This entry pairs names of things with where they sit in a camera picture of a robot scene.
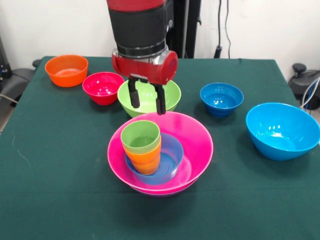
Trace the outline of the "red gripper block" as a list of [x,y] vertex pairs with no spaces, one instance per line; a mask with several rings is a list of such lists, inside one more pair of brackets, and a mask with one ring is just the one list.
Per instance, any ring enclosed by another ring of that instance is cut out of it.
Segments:
[[123,57],[114,49],[111,60],[114,70],[118,74],[128,77],[128,92],[132,107],[135,109],[140,107],[136,82],[139,79],[144,79],[153,84],[157,93],[155,100],[157,114],[164,115],[166,113],[166,99],[162,85],[166,85],[175,77],[178,68],[176,52],[166,49],[158,56],[135,59]]

